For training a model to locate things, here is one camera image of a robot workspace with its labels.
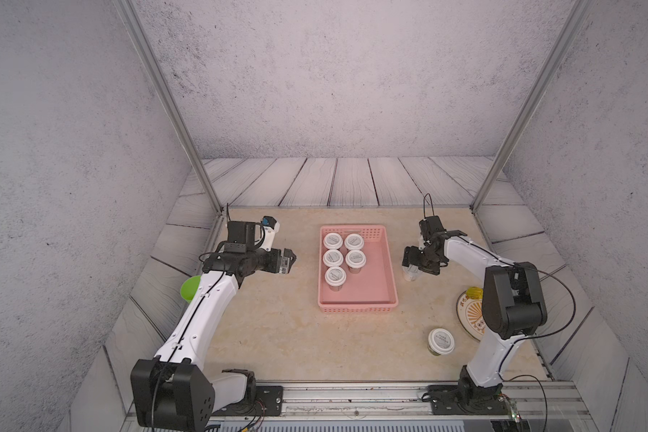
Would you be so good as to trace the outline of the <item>pink perforated plastic basket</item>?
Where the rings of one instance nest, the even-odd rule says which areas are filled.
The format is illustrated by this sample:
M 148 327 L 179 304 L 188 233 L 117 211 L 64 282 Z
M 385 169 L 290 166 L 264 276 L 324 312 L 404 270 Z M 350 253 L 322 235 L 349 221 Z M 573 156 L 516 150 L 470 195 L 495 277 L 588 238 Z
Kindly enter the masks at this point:
M 320 228 L 318 304 L 324 312 L 390 312 L 398 306 L 382 225 Z

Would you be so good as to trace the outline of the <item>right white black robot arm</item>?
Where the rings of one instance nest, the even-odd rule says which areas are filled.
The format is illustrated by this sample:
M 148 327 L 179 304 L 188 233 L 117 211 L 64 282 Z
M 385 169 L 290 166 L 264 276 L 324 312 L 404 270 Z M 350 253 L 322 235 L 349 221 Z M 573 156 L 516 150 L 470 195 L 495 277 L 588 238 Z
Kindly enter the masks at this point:
M 405 248 L 402 268 L 439 275 L 451 263 L 482 279 L 482 318 L 486 329 L 473 359 L 461 371 L 457 401 L 475 410 L 496 400 L 502 369 L 516 354 L 516 344 L 533 336 L 547 320 L 539 272 L 529 262 L 512 262 L 494 255 L 460 230 L 446 230 L 441 219 L 419 222 L 421 248 Z

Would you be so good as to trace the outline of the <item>yogurt cup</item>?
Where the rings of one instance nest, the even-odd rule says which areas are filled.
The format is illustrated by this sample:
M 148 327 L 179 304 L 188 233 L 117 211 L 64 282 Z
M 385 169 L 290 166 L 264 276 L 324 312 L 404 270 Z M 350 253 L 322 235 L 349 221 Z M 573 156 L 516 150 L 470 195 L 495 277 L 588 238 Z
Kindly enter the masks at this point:
M 347 273 L 341 266 L 332 266 L 327 269 L 324 279 L 331 291 L 338 292 L 347 281 Z
M 327 249 L 322 256 L 322 263 L 327 267 L 341 267 L 345 262 L 344 255 L 338 249 Z
M 366 255 L 362 250 L 347 252 L 345 261 L 351 274 L 359 273 L 367 263 Z
M 344 240 L 344 246 L 348 251 L 362 250 L 365 246 L 365 239 L 358 233 L 350 233 Z
M 433 356 L 450 355 L 455 350 L 455 338 L 447 329 L 432 329 L 428 334 L 428 350 Z
M 403 277 L 408 282 L 414 282 L 419 277 L 419 268 L 415 266 L 404 267 L 402 270 L 403 270 Z
M 339 233 L 330 232 L 324 236 L 323 246 L 329 250 L 341 249 L 344 246 L 344 239 Z

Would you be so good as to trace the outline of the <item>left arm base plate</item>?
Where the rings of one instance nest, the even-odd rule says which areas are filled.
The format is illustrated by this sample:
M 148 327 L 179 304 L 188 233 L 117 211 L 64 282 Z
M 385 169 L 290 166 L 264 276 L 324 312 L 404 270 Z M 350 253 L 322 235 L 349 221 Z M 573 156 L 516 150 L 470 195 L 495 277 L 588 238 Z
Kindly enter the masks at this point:
M 254 396 L 216 410 L 220 417 L 280 417 L 283 409 L 284 387 L 280 385 L 258 385 Z

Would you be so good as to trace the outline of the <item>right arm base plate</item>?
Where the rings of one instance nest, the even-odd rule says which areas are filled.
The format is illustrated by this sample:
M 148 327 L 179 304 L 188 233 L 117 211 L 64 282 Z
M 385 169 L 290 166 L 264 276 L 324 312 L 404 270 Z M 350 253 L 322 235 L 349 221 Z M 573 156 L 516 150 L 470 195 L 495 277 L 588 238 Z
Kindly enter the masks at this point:
M 430 385 L 420 398 L 429 403 L 433 415 L 508 416 L 510 408 L 498 394 L 477 396 L 458 384 Z

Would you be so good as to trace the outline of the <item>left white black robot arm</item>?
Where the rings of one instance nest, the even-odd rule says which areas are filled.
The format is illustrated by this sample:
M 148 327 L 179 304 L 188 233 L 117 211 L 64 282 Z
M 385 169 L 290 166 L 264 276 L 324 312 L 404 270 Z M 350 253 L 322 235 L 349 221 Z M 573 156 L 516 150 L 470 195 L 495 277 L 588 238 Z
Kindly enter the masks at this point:
M 259 271 L 286 275 L 297 257 L 289 248 L 274 248 L 280 224 L 272 216 L 228 221 L 227 229 L 227 239 L 199 257 L 199 284 L 170 337 L 153 358 L 138 360 L 131 370 L 136 418 L 144 428 L 205 431 L 215 412 L 257 404 L 253 372 L 225 369 L 208 378 L 205 358 L 245 278 Z

